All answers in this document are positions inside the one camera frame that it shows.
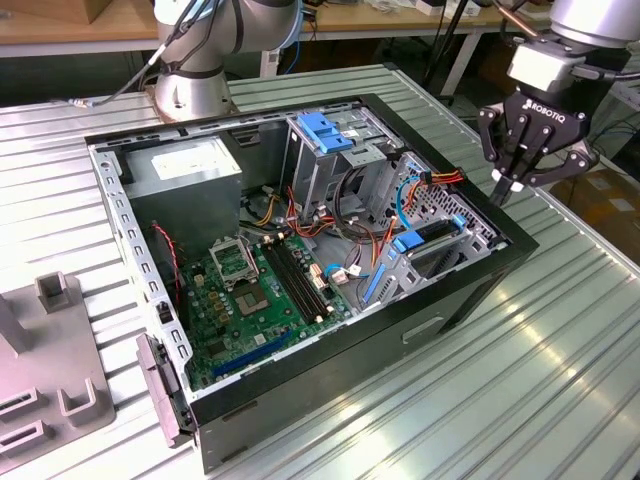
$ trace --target robotiq logo text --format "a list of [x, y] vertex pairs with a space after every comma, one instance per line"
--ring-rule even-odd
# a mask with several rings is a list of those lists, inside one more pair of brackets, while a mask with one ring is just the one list
[[534, 103], [530, 99], [525, 102], [525, 104], [522, 106], [522, 109], [535, 110], [536, 112], [541, 113], [542, 115], [546, 115], [547, 117], [553, 118], [558, 123], [564, 123], [564, 115], [561, 115], [558, 112], [554, 112], [553, 110], [543, 105], [538, 105], [537, 103]]

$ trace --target motherboard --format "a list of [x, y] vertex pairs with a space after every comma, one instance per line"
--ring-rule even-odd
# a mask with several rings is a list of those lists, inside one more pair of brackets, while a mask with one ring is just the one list
[[227, 239], [210, 252], [181, 268], [194, 390], [351, 316], [297, 236], [266, 245]]

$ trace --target yellow wire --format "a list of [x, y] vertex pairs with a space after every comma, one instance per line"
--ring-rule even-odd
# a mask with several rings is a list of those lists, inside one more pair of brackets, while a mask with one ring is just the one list
[[452, 177], [453, 175], [457, 175], [458, 173], [460, 173], [460, 171], [456, 170], [455, 172], [451, 172], [451, 173], [432, 173], [431, 176], [432, 177]]
[[273, 195], [271, 197], [271, 200], [269, 201], [269, 209], [267, 210], [267, 213], [265, 214], [264, 218], [262, 218], [262, 220], [255, 222], [254, 225], [258, 227], [263, 227], [264, 225], [269, 223], [269, 220], [271, 220], [271, 216], [273, 215], [273, 205], [275, 201], [276, 201], [276, 197], [275, 195]]

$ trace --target chip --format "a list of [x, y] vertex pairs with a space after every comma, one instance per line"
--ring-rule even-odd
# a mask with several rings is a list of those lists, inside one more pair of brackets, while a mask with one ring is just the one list
[[210, 343], [209, 345], [207, 345], [207, 351], [211, 356], [218, 355], [219, 353], [222, 353], [226, 350], [227, 347], [224, 346], [224, 342], [222, 341], [217, 341], [215, 343]]
[[269, 307], [269, 300], [259, 283], [245, 284], [236, 288], [231, 295], [238, 304], [243, 316]]

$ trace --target gray robot arm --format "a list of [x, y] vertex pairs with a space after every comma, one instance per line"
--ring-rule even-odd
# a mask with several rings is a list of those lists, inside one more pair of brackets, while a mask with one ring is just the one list
[[[274, 50], [293, 43], [302, 25], [300, 0], [199, 0], [204, 10], [189, 31], [162, 53], [155, 102], [172, 120], [229, 113], [231, 96], [222, 68], [224, 55]], [[174, 30], [188, 0], [158, 0], [161, 41]]]

